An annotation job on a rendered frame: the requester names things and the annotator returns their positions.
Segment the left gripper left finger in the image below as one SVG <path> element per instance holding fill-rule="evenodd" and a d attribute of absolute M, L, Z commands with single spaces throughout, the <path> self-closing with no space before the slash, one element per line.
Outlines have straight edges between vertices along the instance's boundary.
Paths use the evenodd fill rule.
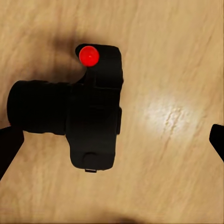
<path fill-rule="evenodd" d="M 24 143 L 20 124 L 0 129 L 0 180 Z"/>

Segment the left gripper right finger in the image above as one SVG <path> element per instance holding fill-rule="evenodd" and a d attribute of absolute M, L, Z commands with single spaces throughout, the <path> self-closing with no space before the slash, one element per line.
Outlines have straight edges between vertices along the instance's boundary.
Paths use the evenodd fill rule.
<path fill-rule="evenodd" d="M 224 162 L 224 126 L 213 124 L 209 140 Z"/>

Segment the digital camera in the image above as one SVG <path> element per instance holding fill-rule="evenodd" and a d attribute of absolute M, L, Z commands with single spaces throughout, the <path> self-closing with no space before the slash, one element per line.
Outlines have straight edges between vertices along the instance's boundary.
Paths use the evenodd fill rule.
<path fill-rule="evenodd" d="M 81 44 L 75 49 L 86 71 L 75 84 L 17 81 L 7 99 L 11 126 L 29 133 L 65 135 L 72 165 L 85 172 L 113 167 L 122 109 L 121 52 L 112 45 Z"/>

